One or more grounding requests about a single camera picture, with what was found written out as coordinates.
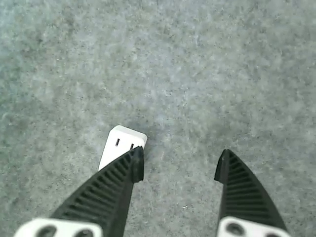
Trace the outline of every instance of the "gray carpet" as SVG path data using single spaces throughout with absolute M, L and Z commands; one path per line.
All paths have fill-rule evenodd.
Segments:
M 225 148 L 315 236 L 315 75 L 315 0 L 0 1 L 1 236 L 96 172 L 117 124 L 149 137 L 126 237 L 214 236 Z

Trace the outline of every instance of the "ribbed grip pad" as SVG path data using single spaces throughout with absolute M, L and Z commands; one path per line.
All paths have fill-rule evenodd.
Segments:
M 143 178 L 143 149 L 137 147 L 88 179 L 51 217 L 96 223 L 104 237 L 122 237 L 133 184 Z
M 233 216 L 286 231 L 277 208 L 262 184 L 232 151 L 223 151 L 214 179 L 224 184 L 219 220 Z

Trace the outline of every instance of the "white plastic piece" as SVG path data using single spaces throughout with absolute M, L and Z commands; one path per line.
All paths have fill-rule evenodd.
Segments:
M 240 235 L 235 235 L 231 233 L 229 229 L 229 225 L 238 225 L 242 230 L 243 233 Z M 263 224 L 259 224 L 252 221 L 246 221 L 240 218 L 227 216 L 223 218 L 218 227 L 217 231 L 217 237 L 236 237 L 236 236 L 242 236 L 242 237 L 291 237 L 288 232 L 272 227 L 267 226 Z
M 50 227 L 56 230 L 53 235 L 45 235 L 41 232 Z M 103 232 L 100 226 L 88 222 L 77 222 L 50 218 L 37 218 L 22 225 L 14 237 L 76 237 L 81 231 L 92 232 L 93 237 L 102 237 Z
M 121 125 L 115 126 L 109 132 L 98 170 L 135 147 L 145 148 L 146 142 L 145 134 Z

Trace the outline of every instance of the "screw hole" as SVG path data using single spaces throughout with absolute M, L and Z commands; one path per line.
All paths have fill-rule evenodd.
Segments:
M 93 233 L 90 230 L 82 230 L 75 237 L 93 237 Z
M 226 230 L 235 236 L 242 236 L 245 233 L 243 227 L 236 223 L 230 223 L 228 226 L 226 226 Z
M 276 234 L 267 234 L 266 236 L 267 236 L 267 237 L 280 237 L 280 236 L 278 236 L 278 235 L 276 235 Z
M 57 229 L 54 226 L 46 226 L 44 228 L 41 228 L 37 237 L 53 237 L 56 233 Z

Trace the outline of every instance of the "carpet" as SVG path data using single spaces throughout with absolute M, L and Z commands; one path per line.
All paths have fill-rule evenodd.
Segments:
M 315 236 L 315 75 L 314 0 L 2 0 L 1 236 L 93 175 L 118 124 L 148 136 L 124 236 L 214 236 L 223 149 Z

